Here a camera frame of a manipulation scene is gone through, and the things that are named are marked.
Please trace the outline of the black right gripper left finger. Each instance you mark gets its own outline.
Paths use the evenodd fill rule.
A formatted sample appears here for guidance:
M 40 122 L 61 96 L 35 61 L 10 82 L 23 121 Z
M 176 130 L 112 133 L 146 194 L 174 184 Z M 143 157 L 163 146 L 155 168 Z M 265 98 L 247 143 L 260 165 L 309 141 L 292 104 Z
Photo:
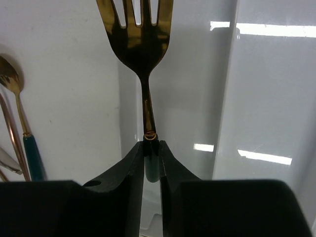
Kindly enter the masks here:
M 143 144 L 84 185 L 6 182 L 0 185 L 3 237 L 136 237 L 140 232 Z

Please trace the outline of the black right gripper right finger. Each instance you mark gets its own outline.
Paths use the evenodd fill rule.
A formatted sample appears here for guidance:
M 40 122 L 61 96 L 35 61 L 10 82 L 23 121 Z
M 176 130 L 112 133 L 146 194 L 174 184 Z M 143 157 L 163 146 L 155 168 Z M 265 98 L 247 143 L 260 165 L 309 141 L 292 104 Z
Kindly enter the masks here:
M 159 143 L 165 237 L 309 237 L 295 194 L 273 179 L 202 180 Z

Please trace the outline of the rose gold fork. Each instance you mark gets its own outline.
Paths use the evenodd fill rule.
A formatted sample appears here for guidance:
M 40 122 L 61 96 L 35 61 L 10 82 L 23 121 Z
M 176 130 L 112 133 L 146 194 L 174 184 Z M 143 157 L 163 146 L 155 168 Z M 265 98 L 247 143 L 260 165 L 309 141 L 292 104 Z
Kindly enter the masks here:
M 9 112 L 9 109 L 8 109 L 2 95 L 0 95 L 0 105 L 1 105 L 3 115 L 4 115 L 5 123 L 6 123 L 7 129 L 8 129 L 8 133 L 9 133 L 9 136 L 11 139 L 11 143 L 13 145 L 15 154 L 17 156 L 17 160 L 18 160 L 20 168 L 21 168 L 21 172 L 23 173 L 25 180 L 29 182 L 29 181 L 31 181 L 31 178 L 30 178 L 29 171 L 27 168 L 27 164 L 26 164 L 26 160 L 25 160 L 24 153 L 22 150 L 22 146 L 21 146 L 20 140 L 18 139 L 12 116 Z

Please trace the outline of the gold spoon green handle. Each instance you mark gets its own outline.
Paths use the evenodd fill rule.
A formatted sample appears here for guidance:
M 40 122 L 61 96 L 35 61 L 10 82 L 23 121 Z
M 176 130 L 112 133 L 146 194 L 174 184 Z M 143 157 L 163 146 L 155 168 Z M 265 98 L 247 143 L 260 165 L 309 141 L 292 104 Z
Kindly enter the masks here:
M 23 130 L 23 144 L 32 181 L 45 181 L 46 174 L 36 140 L 29 130 L 27 119 L 20 100 L 24 81 L 15 68 L 4 58 L 0 58 L 0 83 L 15 95 L 17 111 Z

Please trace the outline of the gold fork green handle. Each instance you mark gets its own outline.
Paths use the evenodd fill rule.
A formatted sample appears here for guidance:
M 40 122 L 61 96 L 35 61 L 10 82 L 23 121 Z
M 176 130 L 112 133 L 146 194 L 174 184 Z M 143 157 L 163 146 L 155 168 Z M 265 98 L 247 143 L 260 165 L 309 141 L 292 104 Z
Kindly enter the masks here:
M 141 24 L 137 25 L 132 1 L 124 0 L 125 26 L 122 26 L 112 0 L 99 0 L 97 6 L 117 58 L 139 78 L 143 113 L 143 156 L 149 182 L 159 180 L 158 148 L 149 77 L 162 60 L 169 46 L 173 1 L 158 1 L 157 21 L 152 22 L 151 3 L 140 2 Z

